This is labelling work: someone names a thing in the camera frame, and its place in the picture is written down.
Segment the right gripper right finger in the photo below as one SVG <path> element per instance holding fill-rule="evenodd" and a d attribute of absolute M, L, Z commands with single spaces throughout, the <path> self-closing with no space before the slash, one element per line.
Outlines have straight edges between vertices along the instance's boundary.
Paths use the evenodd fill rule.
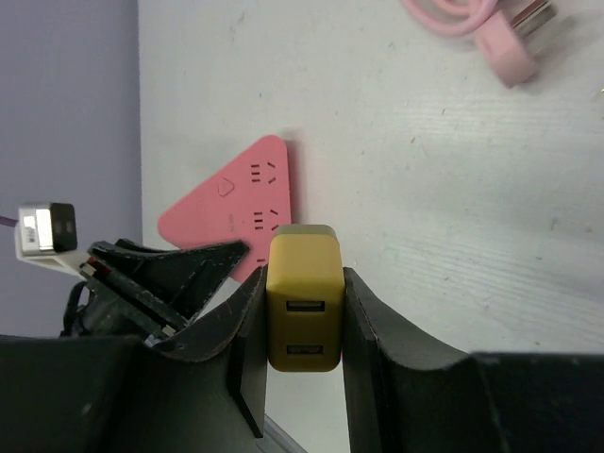
<path fill-rule="evenodd" d="M 603 358 L 465 353 L 346 269 L 343 368 L 354 452 L 599 452 Z"/>

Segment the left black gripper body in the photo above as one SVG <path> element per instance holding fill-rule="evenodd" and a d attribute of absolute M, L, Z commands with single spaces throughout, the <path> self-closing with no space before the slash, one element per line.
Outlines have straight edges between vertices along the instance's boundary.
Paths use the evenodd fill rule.
<path fill-rule="evenodd" d="M 83 280 L 71 290 L 60 335 L 120 336 L 167 340 L 187 325 L 175 309 L 142 284 L 99 263 L 79 268 Z"/>

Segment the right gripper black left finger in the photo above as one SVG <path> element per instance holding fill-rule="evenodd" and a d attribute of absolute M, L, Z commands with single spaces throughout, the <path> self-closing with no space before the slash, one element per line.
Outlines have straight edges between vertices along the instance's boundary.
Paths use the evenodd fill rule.
<path fill-rule="evenodd" d="M 257 269 L 173 339 L 5 338 L 5 452 L 251 452 L 267 379 L 265 283 Z"/>

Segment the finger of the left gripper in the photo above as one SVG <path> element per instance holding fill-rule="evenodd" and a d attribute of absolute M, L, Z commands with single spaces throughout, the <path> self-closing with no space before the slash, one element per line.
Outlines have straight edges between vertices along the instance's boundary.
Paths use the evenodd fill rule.
<path fill-rule="evenodd" d="M 188 325 L 248 252 L 242 241 L 159 250 L 121 239 L 89 248 L 100 280 L 162 326 Z"/>

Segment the pink triangular power strip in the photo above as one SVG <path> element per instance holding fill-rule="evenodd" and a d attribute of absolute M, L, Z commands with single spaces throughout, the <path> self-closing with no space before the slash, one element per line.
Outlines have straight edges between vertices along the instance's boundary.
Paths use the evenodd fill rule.
<path fill-rule="evenodd" d="M 231 273 L 242 283 L 267 263 L 275 232 L 291 222 L 288 148 L 271 135 L 175 202 L 159 217 L 158 232 L 181 249 L 243 241 L 249 251 Z"/>

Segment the yellow USB charger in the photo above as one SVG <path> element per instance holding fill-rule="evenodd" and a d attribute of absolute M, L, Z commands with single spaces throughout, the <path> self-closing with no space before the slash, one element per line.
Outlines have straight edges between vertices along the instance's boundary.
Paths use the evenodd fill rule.
<path fill-rule="evenodd" d="M 287 225 L 270 244 L 268 359 L 284 373 L 328 372 L 341 360 L 344 267 L 335 231 Z"/>

